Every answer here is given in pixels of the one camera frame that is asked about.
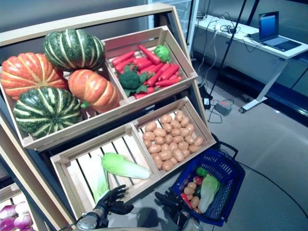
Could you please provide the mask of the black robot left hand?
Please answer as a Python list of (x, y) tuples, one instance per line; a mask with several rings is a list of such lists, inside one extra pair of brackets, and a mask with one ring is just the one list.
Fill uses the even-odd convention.
[(109, 212), (118, 214), (118, 215), (126, 215), (130, 213), (134, 205), (130, 205), (120, 201), (119, 199), (123, 198), (126, 193), (126, 185), (120, 185), (114, 188), (111, 191), (108, 191), (96, 204), (94, 209), (99, 209), (103, 211), (104, 217), (107, 217)]

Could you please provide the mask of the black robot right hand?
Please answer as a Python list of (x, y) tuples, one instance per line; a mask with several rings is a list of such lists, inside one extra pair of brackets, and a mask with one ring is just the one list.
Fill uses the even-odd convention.
[(154, 195), (171, 217), (178, 216), (183, 210), (183, 200), (176, 196), (171, 188), (165, 193), (155, 192)]

